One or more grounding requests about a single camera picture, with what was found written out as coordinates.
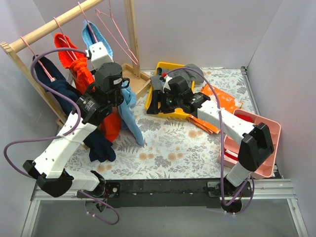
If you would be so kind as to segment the orange tie-dye shorts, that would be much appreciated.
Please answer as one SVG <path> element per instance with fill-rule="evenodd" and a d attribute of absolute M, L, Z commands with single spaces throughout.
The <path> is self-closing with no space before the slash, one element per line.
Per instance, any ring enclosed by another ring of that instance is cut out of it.
<path fill-rule="evenodd" d="M 243 105 L 243 103 L 239 100 L 237 100 L 235 97 L 229 95 L 228 93 L 216 88 L 213 86 L 213 89 L 215 90 L 219 101 L 220 101 L 220 105 L 222 108 L 225 108 L 228 112 L 233 113 L 235 109 L 240 109 Z M 216 98 L 214 96 L 214 93 L 212 92 L 212 90 L 210 89 L 209 85 L 205 85 L 202 87 L 202 89 L 200 90 L 201 93 L 207 95 L 210 97 L 210 99 L 212 101 L 214 101 L 215 103 Z M 205 122 L 201 119 L 198 119 L 192 115 L 188 116 L 188 121 L 193 123 L 194 125 L 198 126 L 199 128 L 203 129 L 204 131 L 212 134 L 218 134 L 220 132 L 220 129 L 215 127 L 214 125 L 210 124 L 209 122 Z"/>

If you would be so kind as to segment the light blue shorts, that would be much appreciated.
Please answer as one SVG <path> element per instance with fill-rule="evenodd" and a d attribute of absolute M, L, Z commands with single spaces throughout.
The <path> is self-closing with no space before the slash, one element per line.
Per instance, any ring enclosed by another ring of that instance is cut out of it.
<path fill-rule="evenodd" d="M 103 45 L 106 47 L 109 55 L 112 57 L 112 59 L 114 58 L 113 55 L 113 51 L 111 46 L 109 45 L 109 43 L 106 41 L 105 37 L 101 34 L 101 32 L 99 31 L 99 29 L 96 27 L 96 25 L 94 25 L 94 23 L 92 23 L 91 21 L 89 21 L 98 42 L 102 42 Z M 83 42 L 86 44 L 87 49 L 89 49 L 89 47 L 94 43 L 94 38 L 93 35 L 91 34 L 86 20 L 83 21 L 83 29 L 81 32 L 81 36 L 83 39 Z M 122 102 L 121 105 L 118 106 L 118 114 L 120 115 L 121 118 L 121 129 L 129 129 L 129 131 L 133 134 L 133 136 L 135 137 L 136 142 L 139 145 L 144 145 L 144 139 L 142 136 L 142 132 L 140 130 L 140 128 L 138 127 L 138 125 L 136 124 L 136 120 L 135 120 L 135 115 L 134 112 L 132 110 L 132 107 L 134 107 L 136 105 L 136 94 L 131 90 L 131 87 L 125 88 L 122 90 L 122 94 L 124 97 L 124 101 Z"/>

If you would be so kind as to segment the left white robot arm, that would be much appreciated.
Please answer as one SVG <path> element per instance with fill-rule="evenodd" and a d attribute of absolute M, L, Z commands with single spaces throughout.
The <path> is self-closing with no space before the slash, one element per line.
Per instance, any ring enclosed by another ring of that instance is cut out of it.
<path fill-rule="evenodd" d="M 37 181 L 42 191 L 54 198 L 70 189 L 84 190 L 93 197 L 105 192 L 106 180 L 96 171 L 66 170 L 65 165 L 79 145 L 123 102 L 121 65 L 104 63 L 94 74 L 95 81 L 77 100 L 81 114 L 72 111 L 59 138 L 54 139 L 35 160 L 27 160 L 23 168 Z"/>

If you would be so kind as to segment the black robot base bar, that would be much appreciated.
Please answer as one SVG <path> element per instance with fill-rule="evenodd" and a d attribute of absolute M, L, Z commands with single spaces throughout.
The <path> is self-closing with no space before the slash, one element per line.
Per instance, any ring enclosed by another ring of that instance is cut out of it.
<path fill-rule="evenodd" d="M 241 211 L 243 198 L 254 193 L 248 181 L 234 188 L 224 184 L 225 200 L 234 202 L 225 207 L 221 203 L 220 179 L 145 179 L 102 181 L 94 191 L 78 191 L 78 198 L 96 198 L 99 211 L 106 204 L 121 207 L 186 207 L 201 206 L 233 213 Z"/>

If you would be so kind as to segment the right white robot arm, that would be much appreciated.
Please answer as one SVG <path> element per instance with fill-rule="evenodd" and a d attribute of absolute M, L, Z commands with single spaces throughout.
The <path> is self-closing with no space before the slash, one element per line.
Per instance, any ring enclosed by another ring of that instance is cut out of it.
<path fill-rule="evenodd" d="M 263 122 L 253 124 L 242 120 L 219 108 L 218 103 L 209 96 L 201 92 L 193 93 L 181 76 L 169 79 L 167 83 L 163 90 L 152 91 L 147 113 L 170 114 L 180 108 L 231 137 L 239 146 L 238 161 L 224 178 L 223 189 L 229 196 L 237 195 L 241 191 L 241 183 L 274 152 L 269 127 Z"/>

